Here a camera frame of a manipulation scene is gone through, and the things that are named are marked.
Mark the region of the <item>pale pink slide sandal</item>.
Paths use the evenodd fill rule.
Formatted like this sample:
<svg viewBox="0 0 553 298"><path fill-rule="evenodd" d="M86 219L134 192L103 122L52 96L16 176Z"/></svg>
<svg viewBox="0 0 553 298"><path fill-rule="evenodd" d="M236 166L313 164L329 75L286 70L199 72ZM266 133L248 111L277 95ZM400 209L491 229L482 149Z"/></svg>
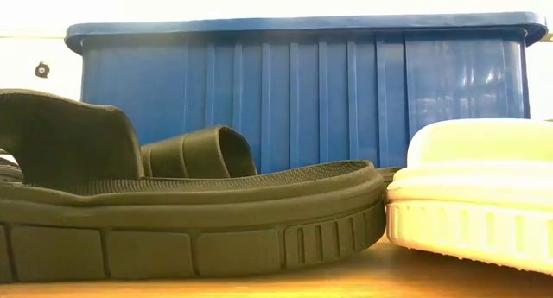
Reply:
<svg viewBox="0 0 553 298"><path fill-rule="evenodd" d="M423 127L386 209L397 246L553 276L553 119Z"/></svg>

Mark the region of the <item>blue plastic bin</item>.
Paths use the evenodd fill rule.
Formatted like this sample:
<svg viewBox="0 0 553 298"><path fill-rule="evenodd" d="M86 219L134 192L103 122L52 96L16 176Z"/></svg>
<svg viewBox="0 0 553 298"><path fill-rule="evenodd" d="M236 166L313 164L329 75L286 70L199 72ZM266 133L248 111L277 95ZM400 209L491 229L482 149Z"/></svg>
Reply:
<svg viewBox="0 0 553 298"><path fill-rule="evenodd" d="M225 124L264 172L366 159L402 167L424 126L528 118L533 12L81 23L81 98L141 143Z"/></svg>

